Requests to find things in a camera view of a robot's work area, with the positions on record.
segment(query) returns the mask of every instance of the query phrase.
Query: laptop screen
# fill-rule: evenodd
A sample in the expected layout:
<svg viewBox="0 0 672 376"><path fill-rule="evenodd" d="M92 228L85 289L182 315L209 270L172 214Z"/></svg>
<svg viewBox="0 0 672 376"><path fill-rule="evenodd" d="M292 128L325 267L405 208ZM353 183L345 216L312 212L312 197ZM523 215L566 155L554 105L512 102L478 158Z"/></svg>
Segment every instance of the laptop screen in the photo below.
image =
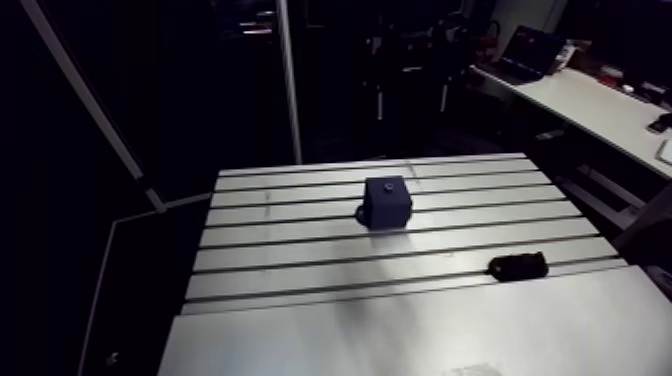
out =
<svg viewBox="0 0 672 376"><path fill-rule="evenodd" d="M529 27L518 26L501 60L543 75L551 67L564 45L565 40L562 38Z"/></svg>

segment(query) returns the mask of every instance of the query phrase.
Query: dark wall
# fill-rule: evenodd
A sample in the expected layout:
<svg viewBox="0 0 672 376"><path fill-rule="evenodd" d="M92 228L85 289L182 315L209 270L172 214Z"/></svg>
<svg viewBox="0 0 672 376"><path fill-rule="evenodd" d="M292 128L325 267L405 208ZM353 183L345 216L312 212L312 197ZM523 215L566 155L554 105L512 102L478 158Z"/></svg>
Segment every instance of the dark wall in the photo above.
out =
<svg viewBox="0 0 672 376"><path fill-rule="evenodd" d="M12 31L2 117L5 184L16 193L17 374L74 375L111 222L150 206L19 3L3 8Z"/></svg>
<svg viewBox="0 0 672 376"><path fill-rule="evenodd" d="M108 117L167 200L210 190L214 18L204 0L44 0Z"/></svg>
<svg viewBox="0 0 672 376"><path fill-rule="evenodd" d="M672 86L670 19L663 0L570 0L557 32L593 41L591 55L636 80Z"/></svg>

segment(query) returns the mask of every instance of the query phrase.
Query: black box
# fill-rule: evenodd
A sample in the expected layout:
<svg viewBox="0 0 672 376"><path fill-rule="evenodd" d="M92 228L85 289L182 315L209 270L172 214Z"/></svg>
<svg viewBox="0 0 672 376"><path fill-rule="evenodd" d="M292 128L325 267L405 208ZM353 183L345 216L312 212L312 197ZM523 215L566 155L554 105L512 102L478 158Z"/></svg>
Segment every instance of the black box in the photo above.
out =
<svg viewBox="0 0 672 376"><path fill-rule="evenodd" d="M406 227L406 222L411 218L413 201L404 178L367 178L365 186L364 204L356 213L359 223L372 230Z"/></svg>

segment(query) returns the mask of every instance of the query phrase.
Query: metal post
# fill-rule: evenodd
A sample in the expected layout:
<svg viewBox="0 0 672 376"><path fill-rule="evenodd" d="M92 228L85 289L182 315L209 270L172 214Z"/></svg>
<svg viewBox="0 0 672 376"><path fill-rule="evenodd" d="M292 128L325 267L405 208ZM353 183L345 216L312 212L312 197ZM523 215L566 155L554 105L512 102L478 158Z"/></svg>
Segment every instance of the metal post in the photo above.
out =
<svg viewBox="0 0 672 376"><path fill-rule="evenodd" d="M287 0L276 0L278 29L280 31L280 45L282 46L282 63L285 70L285 87L287 90L287 105L289 106L289 125L292 129L292 143L294 146L294 162L303 164L301 155L301 133L299 130L299 115L296 109L296 86L294 82L294 61L292 59L292 41L289 33L289 17L287 15Z"/></svg>
<svg viewBox="0 0 672 376"><path fill-rule="evenodd" d="M40 8L36 0L21 0L21 5L28 14L28 17L30 17L30 20L37 29L37 32L40 34L40 37L42 37L42 40L47 45L47 48L56 60L56 63L61 68L61 71L63 71L65 78L68 80L72 88L75 90L75 93L77 93L79 99L89 111L89 114L93 118L93 121L96 123L96 125L98 125L100 131L103 132L103 135L110 143L110 146L112 146L112 149L114 149L114 151L117 153L117 156L119 159L121 159L122 163L126 166L126 169L128 169L128 172L131 173L133 178L136 181L142 179L144 176L142 169L140 169L140 166L133 158L130 150L128 150L124 142L121 140L121 137L119 137L119 134L114 129L112 123L98 104L98 101L91 93L91 90L82 78L82 75L75 67L75 64L72 62L72 59L63 47L61 41L58 39L58 36L51 27L51 24L45 17L42 8ZM166 206L153 188L145 188L145 194L158 212L162 213L166 211Z"/></svg>

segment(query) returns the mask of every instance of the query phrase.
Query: metal plate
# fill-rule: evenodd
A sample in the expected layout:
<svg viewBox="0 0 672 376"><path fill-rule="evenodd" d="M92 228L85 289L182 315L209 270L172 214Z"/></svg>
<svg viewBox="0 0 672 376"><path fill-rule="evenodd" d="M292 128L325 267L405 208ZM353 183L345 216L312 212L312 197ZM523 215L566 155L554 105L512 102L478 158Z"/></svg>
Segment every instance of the metal plate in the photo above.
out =
<svg viewBox="0 0 672 376"><path fill-rule="evenodd" d="M482 273L487 269L488 262L497 256L531 252L543 252L546 261L551 264L617 256L606 240L589 238L372 261L219 272L194 275L189 282L186 298L230 299L446 278Z"/></svg>
<svg viewBox="0 0 672 376"><path fill-rule="evenodd" d="M572 264L551 265L548 276L557 277L577 273L588 273L605 269L621 268L628 266L623 259L604 259L596 261L577 262ZM230 299L209 302L187 302L182 307L182 314L202 314L227 311L239 311L247 309L282 307L289 305L303 305L325 303L340 300L352 300L381 296L394 296L402 294L420 293L426 291L438 291L460 287L472 287L498 283L489 275L458 275L449 278L437 278L432 280L411 281L405 283L388 284L384 286L363 287L358 289L344 289L323 292L311 292L296 295L275 295L257 297L254 299Z"/></svg>
<svg viewBox="0 0 672 376"><path fill-rule="evenodd" d="M585 218L549 220L455 230L394 234L378 238L335 239L208 249L198 252L195 271L259 268L269 265L363 260L438 251L468 251L507 244L542 243L598 235Z"/></svg>
<svg viewBox="0 0 672 376"><path fill-rule="evenodd" d="M581 213L569 201L512 204L482 208L414 213L402 230L371 232L353 218L306 222L206 228L201 247L221 247L371 236L395 231L414 232L483 224L563 218Z"/></svg>
<svg viewBox="0 0 672 376"><path fill-rule="evenodd" d="M404 178L431 178L458 175L492 174L498 172L533 171L537 167L527 159L452 163L440 165L407 165L351 170L293 172L257 176L232 176L217 179L216 191L298 187L362 182L366 178L399 175Z"/></svg>
<svg viewBox="0 0 672 376"><path fill-rule="evenodd" d="M667 375L670 348L669 301L624 267L181 316L159 375L445 375L478 364L507 376Z"/></svg>
<svg viewBox="0 0 672 376"><path fill-rule="evenodd" d="M563 198L562 192L551 185L412 195L414 212ZM208 214L206 226L352 217L361 203L361 199L357 199L213 209Z"/></svg>
<svg viewBox="0 0 672 376"><path fill-rule="evenodd" d="M434 179L406 179L411 194L456 192L487 188L550 184L539 171L492 175L458 176ZM262 188L251 191L217 192L212 207L237 207L325 200L361 199L364 182L292 188Z"/></svg>
<svg viewBox="0 0 672 376"><path fill-rule="evenodd" d="M498 159L525 159L523 153L501 153L501 154L482 154L482 155L463 155L457 157L436 157L423 159L387 159L377 161L347 162L347 163L323 163L300 166L279 166L279 167L261 167L247 168L238 170L221 170L219 176L243 176L243 175L266 175L288 172L309 172L309 171L328 171L328 170L348 170L371 167L390 167L420 164L437 163L461 163L477 161L493 161Z"/></svg>

